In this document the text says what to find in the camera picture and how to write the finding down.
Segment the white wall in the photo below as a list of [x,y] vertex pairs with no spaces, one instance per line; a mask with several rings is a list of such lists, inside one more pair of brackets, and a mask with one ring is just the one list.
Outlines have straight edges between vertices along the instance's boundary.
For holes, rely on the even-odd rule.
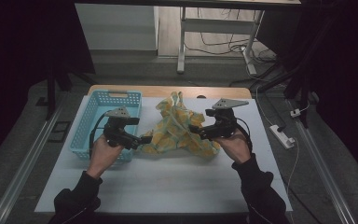
[[76,4],[89,49],[156,50],[158,7]]

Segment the power strip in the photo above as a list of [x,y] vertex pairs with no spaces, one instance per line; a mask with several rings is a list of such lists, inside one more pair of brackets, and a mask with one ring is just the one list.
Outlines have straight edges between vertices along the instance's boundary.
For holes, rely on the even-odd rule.
[[293,147],[295,145],[295,139],[288,138],[284,132],[278,132],[278,128],[278,125],[272,125],[269,127],[269,129],[274,133],[274,135],[286,149]]

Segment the floor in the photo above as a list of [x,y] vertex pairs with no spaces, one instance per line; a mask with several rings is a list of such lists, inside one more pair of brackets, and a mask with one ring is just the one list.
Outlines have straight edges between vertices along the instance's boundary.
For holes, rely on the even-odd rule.
[[[171,8],[171,10],[175,11],[175,15],[179,17],[177,9]],[[203,16],[207,15],[204,10],[202,10],[202,13]],[[193,48],[203,48],[200,40],[196,43],[196,41],[191,42],[190,39],[189,42],[186,40],[188,45],[194,44],[194,46],[192,45]],[[219,37],[218,40],[210,38],[208,41],[226,41],[226,35]],[[164,52],[162,51],[163,47],[160,49],[159,57],[149,55],[93,55],[96,75],[90,77],[100,84],[118,85],[228,87],[232,84],[232,81],[242,80],[242,82],[232,86],[249,88],[255,82],[253,77],[247,75],[244,69],[244,60],[237,53],[232,53],[227,57],[204,57],[209,54],[200,55],[200,52],[189,50],[186,55],[192,57],[186,58],[186,72],[179,76],[176,74],[176,59],[174,58],[176,47]],[[271,66],[270,63],[256,64],[257,72],[262,73],[269,66]],[[276,76],[278,73],[278,71],[275,71],[273,75]],[[68,95],[66,105],[57,121],[71,122],[74,119],[81,99],[87,94],[90,87],[90,84],[77,76],[71,75],[70,78],[74,84],[71,91],[57,90],[58,98]],[[286,180],[287,183],[290,182],[289,199],[294,207],[294,212],[291,215],[288,214],[288,218],[292,223],[345,223],[337,214],[332,195],[326,190],[324,182],[315,168],[315,163],[310,156],[310,149],[299,133],[296,122],[289,116],[289,111],[292,108],[282,96],[285,84],[283,83],[267,93],[254,93],[253,97],[258,102],[260,114],[263,115],[262,119],[268,140],[279,165],[282,179]],[[0,200],[19,169],[21,161],[24,160],[36,139],[38,132],[45,125],[47,110],[44,106],[37,106],[36,103],[41,97],[46,96],[46,82],[38,83],[30,89],[27,106],[24,107],[21,117],[0,147]],[[296,106],[296,99],[290,102],[292,106]],[[316,113],[315,104],[316,102],[312,102],[308,108],[309,130],[353,214],[355,223],[358,223],[358,164],[334,132]],[[286,135],[294,137],[298,145],[292,150],[284,149],[269,131],[271,123],[280,126],[285,125]],[[51,133],[48,139],[54,140],[57,139],[57,136]],[[62,149],[62,142],[49,140],[44,144],[34,169],[21,188],[19,198],[15,200],[6,223],[47,223],[51,217],[51,214],[33,212],[38,197],[43,192],[48,176]],[[153,216],[118,217],[117,223],[234,223],[233,217],[229,219],[225,219],[225,217],[213,218],[213,221],[210,217],[209,219],[198,218],[186,216],[165,218]]]

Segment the gray floor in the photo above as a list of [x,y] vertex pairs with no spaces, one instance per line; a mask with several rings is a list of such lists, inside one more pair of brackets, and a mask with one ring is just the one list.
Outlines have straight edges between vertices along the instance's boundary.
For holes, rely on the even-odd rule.
[[[123,85],[179,85],[179,86],[211,86],[225,87],[233,80],[249,78],[245,74],[243,59],[218,58],[188,58],[186,60],[186,73],[176,74],[175,59],[161,59],[143,56],[114,56],[110,63],[96,63],[97,75],[92,76],[101,84]],[[258,65],[257,70],[262,72],[269,65]],[[69,101],[65,105],[58,121],[72,121],[81,102],[82,96],[87,94],[90,87],[88,83],[75,76],[70,76],[74,87],[69,92]],[[236,84],[236,87],[249,87],[253,81]],[[341,223],[330,195],[326,192],[310,154],[305,147],[294,121],[289,117],[289,108],[282,97],[283,87],[272,89],[266,94],[258,94],[257,100],[265,113],[263,121],[268,134],[275,159],[279,164],[282,178],[288,181],[296,162],[293,173],[289,198],[294,207],[294,223]],[[40,97],[47,96],[45,82],[34,85],[29,92],[29,101],[12,132],[0,147],[0,199],[7,189],[12,176],[17,171],[27,150],[36,138],[37,133],[44,124],[46,108],[35,106]],[[268,129],[270,122],[282,125],[288,136],[294,137],[299,146],[296,149],[286,150]],[[315,105],[309,108],[310,131],[324,156],[346,202],[348,203],[355,220],[358,223],[358,164],[351,153],[339,141],[334,133],[324,124],[315,112]],[[36,165],[31,172],[19,199],[16,201],[7,223],[47,223],[51,215],[36,214],[34,207],[45,187],[49,173],[61,151],[62,143],[46,142]],[[234,223],[233,217],[213,218],[220,223]],[[211,218],[204,217],[121,217],[117,223],[212,223]]]

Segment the black curtain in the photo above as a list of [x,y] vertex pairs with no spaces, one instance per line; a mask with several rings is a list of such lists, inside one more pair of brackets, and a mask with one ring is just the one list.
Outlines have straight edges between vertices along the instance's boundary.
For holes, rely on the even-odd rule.
[[358,161],[358,0],[345,6],[314,61],[317,111]]
[[[0,145],[49,71],[95,73],[72,1],[0,1]],[[65,72],[54,74],[65,78]]]

